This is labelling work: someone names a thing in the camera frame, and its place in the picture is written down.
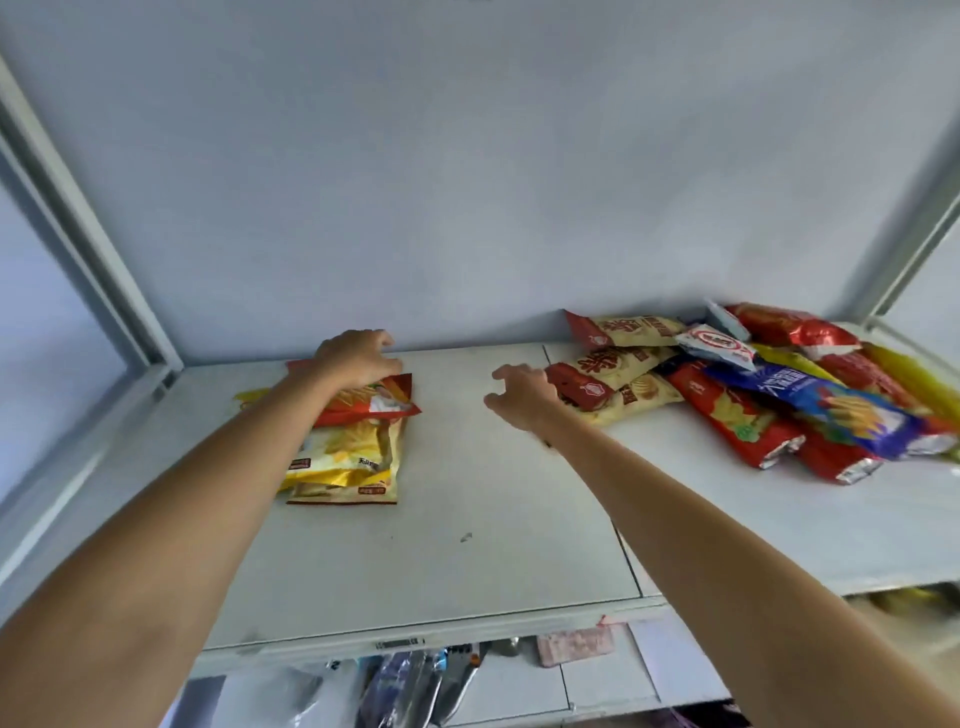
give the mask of hand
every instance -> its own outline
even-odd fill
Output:
[[[393,343],[394,337],[383,329],[351,329],[324,341],[313,358],[338,390],[355,389],[403,371],[399,359],[388,359],[381,352]]]
[[[493,378],[502,379],[507,391],[486,395],[484,404],[517,429],[533,432],[545,418],[563,414],[557,388],[546,380],[543,369],[504,364],[493,373]]]

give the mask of gray wall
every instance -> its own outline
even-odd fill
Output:
[[[0,500],[127,371],[0,185]]]
[[[840,311],[960,119],[960,8],[3,0],[0,49],[185,357]]]

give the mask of forearm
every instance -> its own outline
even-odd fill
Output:
[[[756,534],[562,411],[538,434],[612,515],[757,725],[864,724],[867,714],[874,725],[920,714],[955,724],[936,689]]]
[[[0,723],[15,716],[33,725],[29,715],[41,706],[51,719],[38,683],[47,670],[73,678],[58,696],[71,725],[87,724],[78,711],[105,705],[125,726],[138,725],[151,701],[162,716],[290,460],[335,391],[319,367],[288,376],[61,564],[0,631]],[[89,724],[105,724],[96,715]]]

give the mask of red snack bag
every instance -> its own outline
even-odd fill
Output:
[[[551,364],[547,380],[585,412],[599,409],[620,387],[645,375],[675,352],[666,347],[603,349],[576,361]]]
[[[565,310],[570,332],[588,352],[606,347],[670,347],[686,330],[679,321],[662,316],[588,318]]]
[[[746,392],[714,381],[704,373],[707,365],[704,361],[686,361],[679,366],[667,362],[658,371],[707,418],[747,465],[769,468],[784,452],[794,451],[804,443],[804,434],[795,422],[761,407]]]
[[[900,409],[923,420],[920,435],[907,446],[911,455],[936,455],[957,444],[953,426],[937,417],[933,410],[884,372],[872,359],[860,352],[827,354],[817,364],[853,389],[879,395]]]
[[[823,423],[798,420],[806,441],[797,456],[811,472],[824,480],[852,485],[875,471],[886,461],[845,437],[844,433]]]
[[[727,310],[740,320],[761,344],[803,347],[811,359],[827,353],[847,353],[860,348],[860,340],[845,328],[803,311],[759,303],[737,303]]]
[[[288,361],[287,369],[293,372],[311,361]],[[330,400],[313,426],[352,425],[361,420],[397,420],[419,415],[420,408],[411,401],[413,389],[414,376],[403,374],[384,376],[380,381],[359,389],[342,390]]]

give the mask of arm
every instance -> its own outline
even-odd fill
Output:
[[[960,710],[841,598],[578,419],[543,372],[493,376],[507,389],[487,406],[549,442],[584,479],[755,725],[960,725]]]
[[[0,725],[156,728],[304,436],[339,390],[400,371],[392,343],[324,342],[64,561],[0,630]]]

